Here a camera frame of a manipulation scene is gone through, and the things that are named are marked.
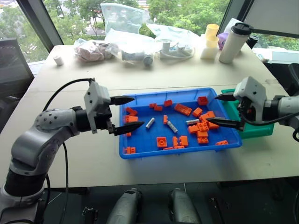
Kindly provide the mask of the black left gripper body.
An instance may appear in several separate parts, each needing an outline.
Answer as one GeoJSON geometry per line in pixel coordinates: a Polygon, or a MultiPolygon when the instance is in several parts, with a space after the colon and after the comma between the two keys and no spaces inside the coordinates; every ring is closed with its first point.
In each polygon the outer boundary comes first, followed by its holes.
{"type": "Polygon", "coordinates": [[[110,110],[110,103],[96,104],[94,107],[94,122],[95,130],[93,134],[97,133],[97,130],[108,130],[109,134],[114,133],[114,127],[111,122],[112,113],[110,110]]]}

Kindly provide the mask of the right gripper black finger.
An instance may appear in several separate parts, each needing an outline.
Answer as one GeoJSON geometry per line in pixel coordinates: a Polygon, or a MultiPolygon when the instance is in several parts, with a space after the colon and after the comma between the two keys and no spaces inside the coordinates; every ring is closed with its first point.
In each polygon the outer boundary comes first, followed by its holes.
{"type": "Polygon", "coordinates": [[[216,97],[214,97],[214,99],[217,100],[221,100],[221,101],[236,101],[237,99],[234,97],[233,93],[222,93],[216,97]]]}
{"type": "Polygon", "coordinates": [[[213,124],[216,124],[218,126],[234,128],[237,130],[243,130],[243,121],[230,120],[230,119],[221,118],[221,117],[207,118],[207,121],[209,121],[213,124]]]}

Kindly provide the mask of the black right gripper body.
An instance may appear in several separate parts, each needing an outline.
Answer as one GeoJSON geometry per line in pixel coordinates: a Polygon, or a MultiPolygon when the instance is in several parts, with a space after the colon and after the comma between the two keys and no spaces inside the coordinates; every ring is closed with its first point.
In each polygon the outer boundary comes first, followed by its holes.
{"type": "Polygon", "coordinates": [[[249,121],[255,120],[255,109],[251,106],[251,103],[252,101],[250,99],[248,99],[247,97],[243,97],[237,107],[240,117],[239,131],[244,130],[246,121],[243,117],[245,117],[249,121]]]}

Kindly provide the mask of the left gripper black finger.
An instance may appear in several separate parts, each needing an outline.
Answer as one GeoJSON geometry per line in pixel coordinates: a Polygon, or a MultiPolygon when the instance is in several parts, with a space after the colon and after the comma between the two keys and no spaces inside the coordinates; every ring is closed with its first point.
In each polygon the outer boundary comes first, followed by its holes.
{"type": "Polygon", "coordinates": [[[124,126],[114,127],[114,136],[130,133],[144,124],[144,121],[126,123],[124,126]]]}
{"type": "Polygon", "coordinates": [[[110,98],[110,105],[124,105],[131,101],[134,101],[130,96],[114,96],[110,98]]]}

